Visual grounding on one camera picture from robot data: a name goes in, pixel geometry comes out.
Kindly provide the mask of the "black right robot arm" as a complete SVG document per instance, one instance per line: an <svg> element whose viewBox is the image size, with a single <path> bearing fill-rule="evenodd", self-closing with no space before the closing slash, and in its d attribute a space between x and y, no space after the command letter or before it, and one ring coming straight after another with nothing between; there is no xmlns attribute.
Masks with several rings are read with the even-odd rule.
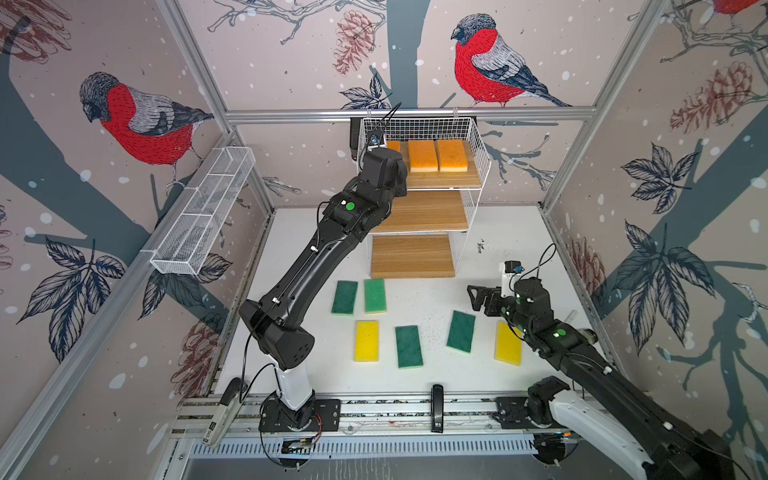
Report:
<svg viewBox="0 0 768 480"><path fill-rule="evenodd" d="M633 479L733 479L731 452L712 430L699 432L633 385L595 349L586 330L556 318L540 279L502 288L470 285L472 308L502 318L562 378L528 390L532 423L557 423L584 438Z"/></svg>

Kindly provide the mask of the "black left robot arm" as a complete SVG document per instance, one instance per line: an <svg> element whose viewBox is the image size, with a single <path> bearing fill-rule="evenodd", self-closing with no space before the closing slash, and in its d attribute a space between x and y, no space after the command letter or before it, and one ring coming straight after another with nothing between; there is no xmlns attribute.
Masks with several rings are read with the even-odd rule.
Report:
<svg viewBox="0 0 768 480"><path fill-rule="evenodd" d="M394 200L407 195L401 153L379 147L362 159L358 175L328 200L314 234L285 275L260 300L239 308L260 351L276 367L279 411L293 429L308 426L314 415L315 391L304 361L315 339L301 327L305 314L342 260L391 215Z"/></svg>

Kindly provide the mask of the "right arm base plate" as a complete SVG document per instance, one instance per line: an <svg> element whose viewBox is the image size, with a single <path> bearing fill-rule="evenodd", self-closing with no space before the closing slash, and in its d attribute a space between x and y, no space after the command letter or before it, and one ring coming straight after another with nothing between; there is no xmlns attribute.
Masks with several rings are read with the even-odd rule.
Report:
<svg viewBox="0 0 768 480"><path fill-rule="evenodd" d="M496 411L491 418L503 430L543 429L544 426L531 419L528 398L524 396L502 396L494 399Z"/></svg>

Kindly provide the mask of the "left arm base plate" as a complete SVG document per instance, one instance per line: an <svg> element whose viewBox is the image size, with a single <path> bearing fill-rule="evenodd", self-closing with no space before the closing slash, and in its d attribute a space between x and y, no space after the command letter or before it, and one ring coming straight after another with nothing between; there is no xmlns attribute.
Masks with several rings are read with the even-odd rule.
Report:
<svg viewBox="0 0 768 480"><path fill-rule="evenodd" d="M298 410L291 410L280 399L269 398L262 404L260 416L261 433L336 432L341 417L341 401L311 397Z"/></svg>

